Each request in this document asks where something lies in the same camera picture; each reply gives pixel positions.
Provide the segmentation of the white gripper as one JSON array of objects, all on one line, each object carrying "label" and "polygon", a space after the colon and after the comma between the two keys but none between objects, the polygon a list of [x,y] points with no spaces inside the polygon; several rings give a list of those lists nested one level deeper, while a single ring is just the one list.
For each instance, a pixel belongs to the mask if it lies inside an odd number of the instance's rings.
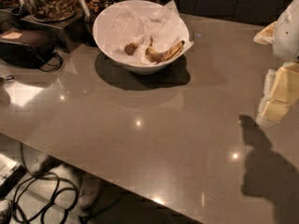
[{"label": "white gripper", "polygon": [[299,63],[293,63],[299,61],[299,0],[292,0],[277,22],[263,28],[253,41],[272,44],[274,55],[285,61],[278,70],[268,70],[256,117],[260,126],[271,127],[299,100]]}]

